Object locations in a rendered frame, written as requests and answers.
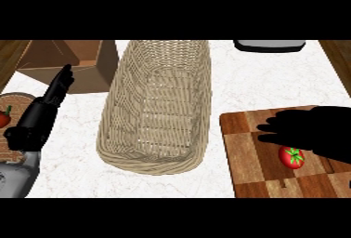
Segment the red tomato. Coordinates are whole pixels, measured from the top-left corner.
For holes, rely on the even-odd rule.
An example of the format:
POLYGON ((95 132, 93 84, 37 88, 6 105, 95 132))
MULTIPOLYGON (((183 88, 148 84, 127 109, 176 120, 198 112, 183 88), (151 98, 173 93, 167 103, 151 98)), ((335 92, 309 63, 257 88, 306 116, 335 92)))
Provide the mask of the red tomato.
POLYGON ((284 165, 291 169, 300 169, 304 165, 303 150, 282 146, 279 149, 279 158, 284 165))

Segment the red pepper with green stem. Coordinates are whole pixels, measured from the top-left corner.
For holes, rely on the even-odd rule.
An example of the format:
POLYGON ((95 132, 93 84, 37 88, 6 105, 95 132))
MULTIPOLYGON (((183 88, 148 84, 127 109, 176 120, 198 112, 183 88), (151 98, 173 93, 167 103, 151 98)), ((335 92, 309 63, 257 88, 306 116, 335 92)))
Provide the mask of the red pepper with green stem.
POLYGON ((12 106, 8 106, 8 109, 0 111, 0 128, 3 128, 11 123, 11 109, 12 106))

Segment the tan wicker basket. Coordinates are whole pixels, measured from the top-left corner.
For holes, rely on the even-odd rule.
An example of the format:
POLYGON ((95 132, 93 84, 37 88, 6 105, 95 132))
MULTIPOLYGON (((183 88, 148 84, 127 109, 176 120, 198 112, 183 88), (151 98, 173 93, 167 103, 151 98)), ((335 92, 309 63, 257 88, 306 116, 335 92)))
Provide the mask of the tan wicker basket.
POLYGON ((210 115, 207 40, 130 41, 102 112, 102 160, 154 176, 191 171, 205 156, 210 115))

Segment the wooden cutting board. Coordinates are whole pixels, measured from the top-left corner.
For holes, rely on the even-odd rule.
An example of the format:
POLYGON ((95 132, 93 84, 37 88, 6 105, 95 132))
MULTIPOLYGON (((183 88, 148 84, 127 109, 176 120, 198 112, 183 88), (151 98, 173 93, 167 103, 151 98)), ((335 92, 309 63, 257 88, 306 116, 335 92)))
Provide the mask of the wooden cutting board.
POLYGON ((259 141, 259 124, 281 109, 229 112, 220 116, 234 190, 238 197, 351 198, 351 165, 304 151, 304 166, 288 168, 279 146, 259 141))

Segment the brown cardboard box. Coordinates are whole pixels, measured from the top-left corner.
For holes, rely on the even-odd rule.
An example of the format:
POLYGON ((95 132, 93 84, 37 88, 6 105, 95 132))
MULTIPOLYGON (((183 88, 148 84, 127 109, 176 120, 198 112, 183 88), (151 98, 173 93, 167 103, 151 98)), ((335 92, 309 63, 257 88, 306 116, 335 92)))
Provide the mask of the brown cardboard box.
POLYGON ((118 59, 114 40, 31 40, 17 71, 49 84, 70 64, 74 77, 70 94, 110 92, 118 59))

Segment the round brown woven placemat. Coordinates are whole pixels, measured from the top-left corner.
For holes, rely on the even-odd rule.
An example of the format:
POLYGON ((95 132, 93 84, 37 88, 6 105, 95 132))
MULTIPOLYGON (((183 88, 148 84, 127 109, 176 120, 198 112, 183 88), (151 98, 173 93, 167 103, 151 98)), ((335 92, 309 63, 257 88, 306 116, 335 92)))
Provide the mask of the round brown woven placemat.
POLYGON ((21 164, 24 154, 9 149, 8 139, 3 134, 9 127, 17 126, 23 114, 36 97, 31 94, 12 92, 0 95, 0 112, 11 112, 11 123, 0 128, 0 163, 21 164))

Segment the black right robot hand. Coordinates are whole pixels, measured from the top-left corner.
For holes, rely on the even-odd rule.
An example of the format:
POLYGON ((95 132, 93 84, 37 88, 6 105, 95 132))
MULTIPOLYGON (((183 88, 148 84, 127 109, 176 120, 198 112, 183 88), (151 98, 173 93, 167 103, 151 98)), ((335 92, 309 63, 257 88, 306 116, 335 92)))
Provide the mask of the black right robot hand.
POLYGON ((351 165, 351 108, 316 106, 310 110, 285 110, 257 128, 262 142, 312 151, 351 165))

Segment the brown wooden panel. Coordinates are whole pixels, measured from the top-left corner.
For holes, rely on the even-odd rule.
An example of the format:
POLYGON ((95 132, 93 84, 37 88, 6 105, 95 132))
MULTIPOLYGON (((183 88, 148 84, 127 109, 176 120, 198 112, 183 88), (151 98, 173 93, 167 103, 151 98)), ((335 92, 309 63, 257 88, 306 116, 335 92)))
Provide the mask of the brown wooden panel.
POLYGON ((0 92, 3 91, 30 40, 0 40, 0 92))
POLYGON ((321 40, 321 44, 351 96, 351 40, 321 40))

